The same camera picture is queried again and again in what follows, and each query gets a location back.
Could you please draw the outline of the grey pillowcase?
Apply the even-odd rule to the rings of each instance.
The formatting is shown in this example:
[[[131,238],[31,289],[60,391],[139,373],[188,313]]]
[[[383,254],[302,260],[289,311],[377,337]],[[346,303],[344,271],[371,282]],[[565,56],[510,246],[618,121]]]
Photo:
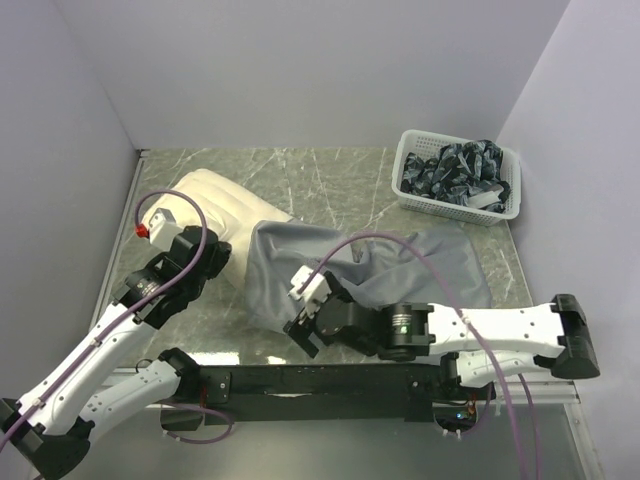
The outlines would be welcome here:
[[[475,250],[462,228],[437,224],[409,234],[404,245],[369,239],[346,245],[337,230],[300,222],[262,221],[248,253],[245,308],[252,326],[280,333],[299,304],[288,294],[301,266],[314,268],[334,247],[326,268],[365,307],[392,303],[447,304],[443,278],[462,308],[488,308],[492,296]]]

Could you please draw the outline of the cream white pillow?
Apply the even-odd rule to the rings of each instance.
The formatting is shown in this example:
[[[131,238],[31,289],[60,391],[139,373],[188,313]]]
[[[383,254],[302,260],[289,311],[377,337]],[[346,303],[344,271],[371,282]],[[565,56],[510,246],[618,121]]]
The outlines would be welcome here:
[[[222,274],[238,290],[245,285],[254,227],[262,221],[288,222],[292,219],[243,186],[207,169],[186,174],[173,190],[191,198],[202,210],[207,228],[220,241],[231,245],[231,256]],[[162,250],[169,247],[169,240],[156,240],[154,224],[159,209],[165,211],[177,230],[201,224],[196,210],[187,201],[175,195],[161,195],[145,213],[142,223],[151,233],[151,244]]]

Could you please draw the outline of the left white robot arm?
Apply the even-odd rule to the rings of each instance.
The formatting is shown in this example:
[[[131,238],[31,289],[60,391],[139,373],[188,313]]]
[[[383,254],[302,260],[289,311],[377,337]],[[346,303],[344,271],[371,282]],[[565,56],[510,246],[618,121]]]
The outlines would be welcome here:
[[[130,273],[93,329],[49,376],[18,399],[1,402],[1,443],[13,444],[42,479],[74,470],[102,435],[160,401],[198,401],[200,365],[178,348],[109,388],[104,381],[138,344],[151,339],[202,294],[232,247],[198,226]]]

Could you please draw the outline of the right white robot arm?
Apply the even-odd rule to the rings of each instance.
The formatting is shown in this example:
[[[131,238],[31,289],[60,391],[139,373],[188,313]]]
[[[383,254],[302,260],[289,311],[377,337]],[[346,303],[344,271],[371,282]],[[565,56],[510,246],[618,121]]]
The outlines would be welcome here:
[[[439,387],[460,399],[500,377],[546,369],[563,380],[600,374],[586,315],[577,298],[515,309],[463,309],[437,303],[358,304],[330,274],[300,268],[290,297],[301,303],[284,332],[310,357],[320,345],[342,344],[367,357],[413,362],[438,356]]]

